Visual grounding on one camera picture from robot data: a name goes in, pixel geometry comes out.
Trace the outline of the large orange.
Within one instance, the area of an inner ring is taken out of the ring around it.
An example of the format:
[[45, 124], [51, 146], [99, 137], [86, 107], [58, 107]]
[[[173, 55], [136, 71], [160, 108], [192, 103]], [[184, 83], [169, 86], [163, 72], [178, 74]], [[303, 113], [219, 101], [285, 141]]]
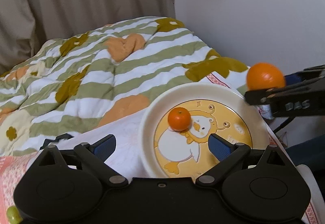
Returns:
[[281, 70], [276, 66], [260, 62], [248, 70], [246, 84], [248, 90], [283, 88], [286, 85], [286, 80]]

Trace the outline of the small mandarin orange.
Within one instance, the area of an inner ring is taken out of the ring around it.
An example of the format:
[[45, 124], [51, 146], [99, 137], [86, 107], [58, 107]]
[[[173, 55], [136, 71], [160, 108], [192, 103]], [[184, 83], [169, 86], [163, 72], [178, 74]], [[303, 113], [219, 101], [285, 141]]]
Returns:
[[191, 124], [191, 114], [183, 107], [173, 108], [167, 117], [168, 124], [174, 131], [184, 131]]

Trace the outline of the green apple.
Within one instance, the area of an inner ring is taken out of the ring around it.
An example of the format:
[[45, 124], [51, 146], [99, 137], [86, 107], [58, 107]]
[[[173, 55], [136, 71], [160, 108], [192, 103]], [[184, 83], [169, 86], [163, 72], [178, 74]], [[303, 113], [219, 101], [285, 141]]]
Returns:
[[10, 206], [7, 209], [7, 219], [10, 224], [20, 224], [23, 220], [16, 206]]

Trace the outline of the duck pattern plate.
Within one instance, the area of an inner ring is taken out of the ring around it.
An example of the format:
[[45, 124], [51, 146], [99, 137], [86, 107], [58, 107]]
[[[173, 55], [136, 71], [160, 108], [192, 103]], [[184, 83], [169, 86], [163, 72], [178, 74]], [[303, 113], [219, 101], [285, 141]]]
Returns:
[[[191, 116], [184, 132], [172, 130], [168, 123], [169, 113], [178, 107]], [[253, 149], [265, 149], [270, 143], [257, 109], [229, 88], [191, 83], [164, 92], [150, 104], [139, 127], [140, 156], [147, 174], [193, 179], [204, 174], [220, 161], [208, 148], [212, 133]]]

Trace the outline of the striped floral blanket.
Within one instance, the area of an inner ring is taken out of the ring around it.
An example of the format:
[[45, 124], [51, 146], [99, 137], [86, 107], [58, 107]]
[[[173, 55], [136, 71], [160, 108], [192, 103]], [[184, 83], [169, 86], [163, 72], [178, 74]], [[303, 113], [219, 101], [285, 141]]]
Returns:
[[49, 40], [1, 76], [1, 155], [25, 155], [47, 139], [78, 136], [207, 76], [239, 88], [247, 70], [167, 17], [141, 17]]

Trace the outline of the white pink patterned cloth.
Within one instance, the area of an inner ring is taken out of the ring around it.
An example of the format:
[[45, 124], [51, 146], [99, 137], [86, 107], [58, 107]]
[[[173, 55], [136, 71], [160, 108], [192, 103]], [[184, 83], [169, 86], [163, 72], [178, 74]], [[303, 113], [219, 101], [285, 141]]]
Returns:
[[208, 152], [218, 164], [196, 180], [163, 176], [154, 158], [156, 126], [166, 111], [189, 100], [259, 116], [228, 88], [192, 83], [170, 89], [140, 125], [148, 177], [129, 181], [106, 164], [117, 145], [112, 134], [72, 150], [49, 145], [14, 190], [19, 223], [301, 223], [311, 192], [279, 146], [253, 149], [208, 132]]

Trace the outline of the black plastic bracket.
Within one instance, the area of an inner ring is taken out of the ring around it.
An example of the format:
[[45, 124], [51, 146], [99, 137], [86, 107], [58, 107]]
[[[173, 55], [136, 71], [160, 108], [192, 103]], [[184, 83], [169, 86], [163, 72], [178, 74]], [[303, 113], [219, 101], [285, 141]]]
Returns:
[[39, 148], [39, 150], [43, 150], [44, 148], [46, 148], [49, 144], [57, 144], [59, 143], [61, 140], [69, 140], [72, 139], [73, 136], [68, 134], [68, 133], [64, 133], [61, 134], [57, 137], [55, 137], [54, 139], [45, 139], [43, 142], [43, 145]]

